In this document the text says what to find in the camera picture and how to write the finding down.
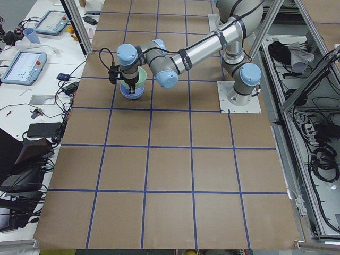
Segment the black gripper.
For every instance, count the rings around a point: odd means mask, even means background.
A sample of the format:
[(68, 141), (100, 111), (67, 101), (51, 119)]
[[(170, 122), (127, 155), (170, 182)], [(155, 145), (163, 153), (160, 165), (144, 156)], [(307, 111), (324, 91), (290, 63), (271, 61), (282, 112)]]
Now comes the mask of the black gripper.
[(136, 76), (132, 79), (128, 79), (128, 78), (123, 78), (122, 83), (124, 84), (125, 87), (129, 87), (129, 94), (133, 95), (135, 94), (135, 87), (137, 86), (137, 83), (139, 81), (139, 77)]

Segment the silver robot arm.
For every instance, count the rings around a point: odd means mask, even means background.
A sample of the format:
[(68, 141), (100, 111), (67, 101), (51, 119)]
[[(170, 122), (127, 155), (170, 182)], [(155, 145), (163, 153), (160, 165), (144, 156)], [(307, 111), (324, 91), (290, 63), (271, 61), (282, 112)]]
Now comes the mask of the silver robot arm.
[(111, 72), (119, 75), (135, 93), (139, 79), (138, 68), (147, 64), (157, 82), (164, 88), (171, 88), (179, 81), (179, 75), (187, 72), (207, 57), (225, 50), (225, 62), (231, 65), (233, 58), (243, 59), (242, 51), (233, 53), (231, 48), (253, 33), (260, 24), (263, 14), (262, 1), (215, 1), (219, 10), (220, 23), (212, 32), (194, 44), (172, 52), (161, 39), (133, 46), (121, 44), (117, 49), (118, 65)]

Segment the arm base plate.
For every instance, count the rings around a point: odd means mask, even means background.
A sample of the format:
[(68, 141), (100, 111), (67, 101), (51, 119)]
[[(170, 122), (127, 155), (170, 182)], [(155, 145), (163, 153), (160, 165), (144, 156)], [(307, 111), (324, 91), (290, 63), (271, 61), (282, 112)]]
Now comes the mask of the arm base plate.
[(259, 98), (256, 89), (243, 96), (234, 90), (234, 81), (218, 81), (218, 96), (221, 113), (261, 114)]

